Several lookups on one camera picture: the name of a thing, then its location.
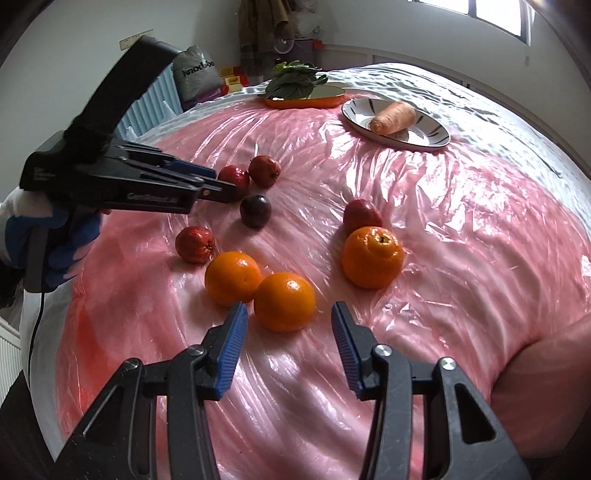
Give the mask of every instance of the plum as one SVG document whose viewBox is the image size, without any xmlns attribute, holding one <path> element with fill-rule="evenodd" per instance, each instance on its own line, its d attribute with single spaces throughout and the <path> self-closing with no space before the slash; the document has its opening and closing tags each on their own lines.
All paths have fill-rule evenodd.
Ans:
<svg viewBox="0 0 591 480">
<path fill-rule="evenodd" d="M 350 235 L 364 226 L 383 226 L 382 216 L 367 200 L 357 199 L 349 202 L 343 214 L 345 232 Z"/>
<path fill-rule="evenodd" d="M 271 202 L 263 195 L 245 198 L 240 204 L 242 223 L 254 229 L 263 228 L 271 219 Z"/>
</svg>

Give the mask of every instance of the light blue radiator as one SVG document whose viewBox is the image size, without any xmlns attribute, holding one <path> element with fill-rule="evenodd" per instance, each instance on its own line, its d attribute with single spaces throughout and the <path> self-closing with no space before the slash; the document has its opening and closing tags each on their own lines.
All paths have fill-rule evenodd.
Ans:
<svg viewBox="0 0 591 480">
<path fill-rule="evenodd" d="M 166 67 L 166 70 L 162 72 L 148 91 L 127 110 L 117 125 L 115 135 L 125 140 L 131 140 L 128 138 L 129 127 L 133 128 L 137 136 L 143 135 L 170 118 L 170 111 L 166 105 L 175 115 L 183 113 L 170 65 Z"/>
</svg>

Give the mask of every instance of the metal screw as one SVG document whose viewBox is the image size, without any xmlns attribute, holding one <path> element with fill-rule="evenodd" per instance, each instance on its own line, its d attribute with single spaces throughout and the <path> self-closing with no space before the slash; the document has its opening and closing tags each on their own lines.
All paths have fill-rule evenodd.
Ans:
<svg viewBox="0 0 591 480">
<path fill-rule="evenodd" d="M 201 345 L 191 345 L 189 348 L 187 348 L 187 353 L 191 356 L 200 356 L 205 353 L 205 348 L 203 348 Z"/>
<path fill-rule="evenodd" d="M 390 356 L 392 355 L 392 347 L 388 345 L 376 345 L 374 352 L 376 352 L 379 356 Z"/>
<path fill-rule="evenodd" d="M 453 358 L 445 357 L 439 361 L 441 368 L 444 370 L 455 370 L 456 369 L 456 361 Z"/>
<path fill-rule="evenodd" d="M 126 371 L 135 370 L 139 367 L 139 359 L 137 358 L 128 358 L 125 362 L 123 362 L 123 368 Z"/>
</svg>

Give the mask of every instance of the white radiator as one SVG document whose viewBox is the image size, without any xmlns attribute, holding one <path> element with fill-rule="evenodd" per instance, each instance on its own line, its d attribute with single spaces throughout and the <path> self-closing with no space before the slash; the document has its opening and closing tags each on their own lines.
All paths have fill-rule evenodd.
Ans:
<svg viewBox="0 0 591 480">
<path fill-rule="evenodd" d="M 18 332 L 0 318 L 0 404 L 22 370 Z"/>
<path fill-rule="evenodd" d="M 183 110 L 174 84 L 173 70 L 169 65 L 148 91 L 127 110 L 117 125 L 115 134 L 119 138 L 132 140 L 128 136 L 129 127 L 139 137 L 172 116 L 181 113 Z"/>
</svg>

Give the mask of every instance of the window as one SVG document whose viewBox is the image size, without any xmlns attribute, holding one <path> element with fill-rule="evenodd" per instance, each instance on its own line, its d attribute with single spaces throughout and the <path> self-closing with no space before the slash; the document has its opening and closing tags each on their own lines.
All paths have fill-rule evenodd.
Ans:
<svg viewBox="0 0 591 480">
<path fill-rule="evenodd" d="M 490 23 L 527 43 L 527 10 L 523 0 L 408 0 L 453 10 Z"/>
</svg>

